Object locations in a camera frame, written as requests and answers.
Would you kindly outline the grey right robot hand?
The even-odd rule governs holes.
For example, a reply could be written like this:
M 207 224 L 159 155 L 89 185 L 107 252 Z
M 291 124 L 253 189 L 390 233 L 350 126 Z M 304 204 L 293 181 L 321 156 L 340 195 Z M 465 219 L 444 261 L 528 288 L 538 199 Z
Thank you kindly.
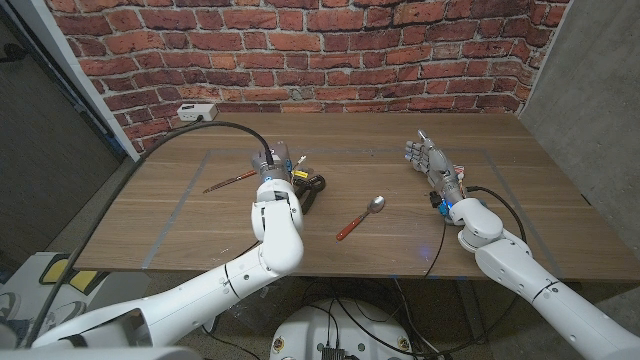
M 426 135 L 418 131 L 420 140 L 407 141 L 405 159 L 413 168 L 425 174 L 429 184 L 446 202 L 455 204 L 465 198 L 458 175 L 444 152 Z

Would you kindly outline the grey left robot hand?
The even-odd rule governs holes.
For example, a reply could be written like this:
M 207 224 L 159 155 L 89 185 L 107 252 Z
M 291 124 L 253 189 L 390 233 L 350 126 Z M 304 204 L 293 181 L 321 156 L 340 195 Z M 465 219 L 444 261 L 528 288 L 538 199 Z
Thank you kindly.
M 288 146 L 282 141 L 271 145 L 269 152 L 264 149 L 255 152 L 251 164 L 262 183 L 270 180 L 291 180 L 293 164 Z

